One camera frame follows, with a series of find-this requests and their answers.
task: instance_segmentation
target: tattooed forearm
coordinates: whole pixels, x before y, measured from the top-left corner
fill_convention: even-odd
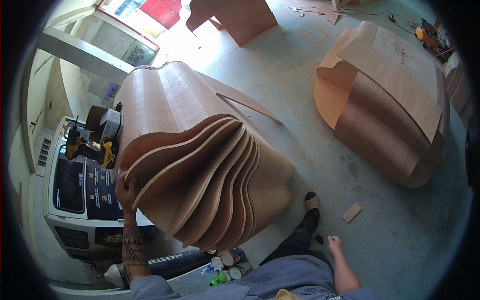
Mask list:
[[[150,274],[144,241],[137,225],[123,226],[122,260],[129,283],[137,276]]]

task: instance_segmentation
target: black pants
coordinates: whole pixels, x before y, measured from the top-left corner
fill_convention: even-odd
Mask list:
[[[267,262],[279,257],[309,254],[327,263],[327,265],[332,268],[330,261],[323,251],[309,250],[312,235],[317,229],[319,221],[320,212],[318,209],[314,208],[309,210],[303,217],[300,225],[293,230],[292,234],[290,234],[288,238],[286,238],[272,253],[270,253],[270,255],[267,256],[267,258],[265,258],[260,265],[266,264]]]

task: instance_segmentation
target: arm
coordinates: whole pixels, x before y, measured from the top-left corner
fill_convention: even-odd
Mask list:
[[[339,237],[328,237],[328,249],[335,261],[334,284],[337,295],[359,289],[360,282],[353,274],[342,253],[342,241]]]
[[[137,210],[132,210],[132,204],[135,201],[135,178],[129,182],[128,189],[126,189],[125,175],[126,172],[118,177],[115,194],[123,209],[122,260],[128,283],[131,284],[135,278],[148,276],[151,273],[148,267],[144,241],[137,226]]]

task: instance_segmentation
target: person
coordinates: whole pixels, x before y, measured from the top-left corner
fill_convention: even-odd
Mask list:
[[[180,298],[164,278],[150,273],[145,247],[136,224],[136,211],[131,209],[135,200],[135,179],[125,187],[125,175],[126,173],[119,175],[115,194],[124,213],[122,259],[132,300]],[[312,235],[320,221],[315,192],[307,193],[305,205],[308,211],[300,225],[258,268],[241,279],[222,283],[207,292],[184,296],[182,299],[375,299],[373,290],[360,287],[360,282],[343,256],[339,237],[328,237],[328,249],[334,259],[335,269],[325,253],[309,250]],[[323,243],[321,236],[316,236],[315,240]]]

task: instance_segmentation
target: cardboard box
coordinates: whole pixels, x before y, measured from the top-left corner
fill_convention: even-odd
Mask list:
[[[91,131],[88,139],[99,144],[108,137],[116,139],[122,127],[121,113],[100,106],[92,106],[85,123],[85,130]]]

